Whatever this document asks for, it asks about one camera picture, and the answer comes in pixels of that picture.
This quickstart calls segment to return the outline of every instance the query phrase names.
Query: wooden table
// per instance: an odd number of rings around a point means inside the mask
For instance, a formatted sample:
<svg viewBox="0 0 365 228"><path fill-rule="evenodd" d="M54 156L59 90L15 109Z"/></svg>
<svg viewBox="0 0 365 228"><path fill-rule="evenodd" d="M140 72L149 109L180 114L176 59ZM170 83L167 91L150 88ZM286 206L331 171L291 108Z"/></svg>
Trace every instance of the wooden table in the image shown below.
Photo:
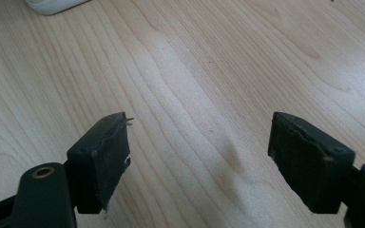
<svg viewBox="0 0 365 228"><path fill-rule="evenodd" d="M365 162L365 0L0 0L0 200L120 111L132 164L80 227L342 227L266 151L284 111Z"/></svg>

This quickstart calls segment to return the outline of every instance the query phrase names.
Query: screw hole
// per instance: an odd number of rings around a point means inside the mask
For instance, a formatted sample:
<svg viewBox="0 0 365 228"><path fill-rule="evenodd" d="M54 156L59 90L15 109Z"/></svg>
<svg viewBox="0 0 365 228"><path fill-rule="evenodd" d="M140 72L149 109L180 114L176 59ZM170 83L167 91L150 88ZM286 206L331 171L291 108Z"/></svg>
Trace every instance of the screw hole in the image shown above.
<svg viewBox="0 0 365 228"><path fill-rule="evenodd" d="M333 149L333 152L334 152L334 153L338 153L338 154L340 154L340 153L345 153L345 152L346 152L346 149L345 149L345 148L342 148L342 147L335 147L335 148Z"/></svg>
<svg viewBox="0 0 365 228"><path fill-rule="evenodd" d="M42 168L39 168L36 171L34 171L34 173L32 173L32 177L34 179L45 178L45 177L51 175L54 171L55 171L55 169L50 166L42 167Z"/></svg>

